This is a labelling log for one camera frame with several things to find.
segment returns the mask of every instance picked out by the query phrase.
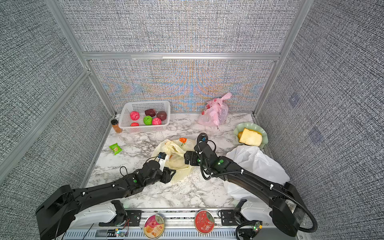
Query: gray fabric wall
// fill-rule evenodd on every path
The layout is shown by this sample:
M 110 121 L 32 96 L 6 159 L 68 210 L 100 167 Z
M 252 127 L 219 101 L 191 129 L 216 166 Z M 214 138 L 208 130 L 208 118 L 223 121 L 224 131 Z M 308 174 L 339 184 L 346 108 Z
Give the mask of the gray fabric wall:
M 91 60 L 118 112 L 128 102 L 168 100 L 171 111 L 201 112 L 231 92 L 231 111 L 252 112 L 271 60 Z
M 83 68 L 44 0 L 1 1 L 0 22 L 1 161 Z M 0 239 L 40 239 L 36 208 L 80 186 L 109 118 L 84 80 L 0 184 Z
M 258 115 L 319 223 L 312 239 L 383 239 L 384 5 L 315 0 Z
M 84 51 L 280 52 L 301 0 L 59 0 Z
M 0 239 L 40 239 L 36 208 L 62 185 L 80 187 L 109 118 L 85 79 L 0 185 Z
M 0 2 L 0 162 L 82 71 L 43 0 Z

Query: yellow plastic bag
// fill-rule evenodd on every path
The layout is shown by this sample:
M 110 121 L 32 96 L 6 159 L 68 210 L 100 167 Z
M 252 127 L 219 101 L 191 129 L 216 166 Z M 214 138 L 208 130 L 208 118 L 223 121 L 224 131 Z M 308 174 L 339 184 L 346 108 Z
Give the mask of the yellow plastic bag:
M 178 140 L 166 139 L 162 141 L 153 151 L 152 157 L 157 156 L 160 152 L 165 152 L 170 156 L 165 166 L 176 170 L 171 182 L 177 182 L 184 179 L 191 172 L 193 167 L 184 163 L 184 153 L 194 151 L 196 143 L 194 140 L 180 138 Z

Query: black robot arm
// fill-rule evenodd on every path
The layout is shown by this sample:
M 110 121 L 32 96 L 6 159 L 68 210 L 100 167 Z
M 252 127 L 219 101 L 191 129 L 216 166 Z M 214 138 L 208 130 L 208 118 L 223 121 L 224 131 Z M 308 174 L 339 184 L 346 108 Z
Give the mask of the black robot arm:
M 200 166 L 204 179 L 219 177 L 224 181 L 232 182 L 253 193 L 272 208 L 270 216 L 274 225 L 289 236 L 296 236 L 298 230 L 303 232 L 315 232 L 317 222 L 308 211 L 296 188 L 286 182 L 284 185 L 270 182 L 243 168 L 233 160 L 215 153 L 208 145 L 208 136 L 201 133 L 197 138 L 195 151 L 188 151 L 184 155 L 185 163 Z M 292 201 L 296 207 L 291 210 L 287 200 Z M 311 228 L 301 228 L 300 224 L 307 214 L 312 220 Z
M 63 234 L 71 225 L 74 216 L 84 209 L 112 199 L 132 196 L 155 182 L 168 183 L 175 172 L 166 167 L 161 171 L 160 164 L 151 160 L 144 163 L 142 169 L 110 183 L 81 189 L 71 189 L 69 185 L 62 186 L 36 210 L 40 239 L 50 240 Z M 122 209 L 120 201 L 112 203 L 116 211 Z M 122 210 L 116 214 L 113 224 L 120 224 L 125 220 L 122 215 L 126 213 Z

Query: white plastic basket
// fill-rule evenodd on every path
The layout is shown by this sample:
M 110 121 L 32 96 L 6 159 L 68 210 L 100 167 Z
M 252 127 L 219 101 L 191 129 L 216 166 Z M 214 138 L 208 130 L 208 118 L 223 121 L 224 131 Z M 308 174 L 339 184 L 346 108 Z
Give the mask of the white plastic basket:
M 156 113 L 165 111 L 167 119 L 162 121 L 162 125 L 145 125 L 143 118 L 145 117 L 145 110 L 155 109 Z M 136 111 L 140 114 L 140 118 L 136 121 L 131 119 L 130 113 Z M 170 118 L 170 104 L 168 101 L 146 101 L 146 102 L 132 102 L 126 103 L 121 111 L 119 120 L 119 127 L 125 129 L 127 132 L 156 132 L 167 129 Z M 131 123 L 137 122 L 139 126 L 131 127 Z

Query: marble countertop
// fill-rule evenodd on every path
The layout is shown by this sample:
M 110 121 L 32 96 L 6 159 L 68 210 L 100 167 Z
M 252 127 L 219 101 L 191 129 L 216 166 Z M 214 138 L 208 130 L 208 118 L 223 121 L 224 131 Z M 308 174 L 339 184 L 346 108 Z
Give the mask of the marble countertop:
M 130 134 L 123 131 L 117 134 L 111 129 L 87 187 L 119 179 L 121 166 L 125 166 L 128 173 L 140 169 L 157 145 L 165 139 L 185 137 L 195 140 L 200 133 L 205 132 L 216 143 L 217 155 L 225 156 L 239 145 L 233 134 L 235 126 L 242 122 L 253 122 L 251 114 L 229 114 L 226 123 L 217 129 L 198 124 L 199 116 L 200 114 L 171 114 L 167 130 L 161 132 Z M 117 155 L 109 148 L 115 143 L 122 149 Z M 204 180 L 198 167 L 194 167 L 189 177 L 181 181 L 167 184 L 157 182 L 123 201 L 125 208 L 234 207 L 237 203 L 237 200 L 227 195 L 221 179 Z

